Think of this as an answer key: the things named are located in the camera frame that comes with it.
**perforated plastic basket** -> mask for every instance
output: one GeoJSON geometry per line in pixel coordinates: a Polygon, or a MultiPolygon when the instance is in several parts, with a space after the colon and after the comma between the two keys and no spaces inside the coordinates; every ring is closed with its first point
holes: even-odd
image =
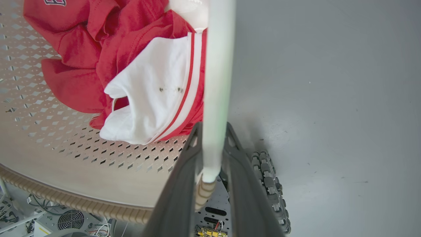
{"type": "Polygon", "coordinates": [[[60,103],[41,60],[60,56],[22,16],[23,0],[0,2],[1,177],[48,200],[144,222],[186,137],[149,145],[106,141],[94,116],[60,103]]]}

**striped trim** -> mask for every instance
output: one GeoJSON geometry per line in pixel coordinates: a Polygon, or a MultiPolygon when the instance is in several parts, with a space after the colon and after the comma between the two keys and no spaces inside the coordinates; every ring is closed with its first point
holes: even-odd
{"type": "Polygon", "coordinates": [[[175,115],[174,119],[171,121],[170,125],[154,141],[159,141],[164,137],[168,136],[170,133],[172,133],[185,122],[196,98],[200,77],[202,37],[200,34],[192,33],[188,33],[187,37],[189,39],[189,42],[191,43],[191,48],[190,63],[189,65],[187,65],[187,68],[189,68],[189,77],[185,89],[186,91],[184,93],[183,100],[181,101],[179,110],[177,111],[177,114],[175,115]]]}

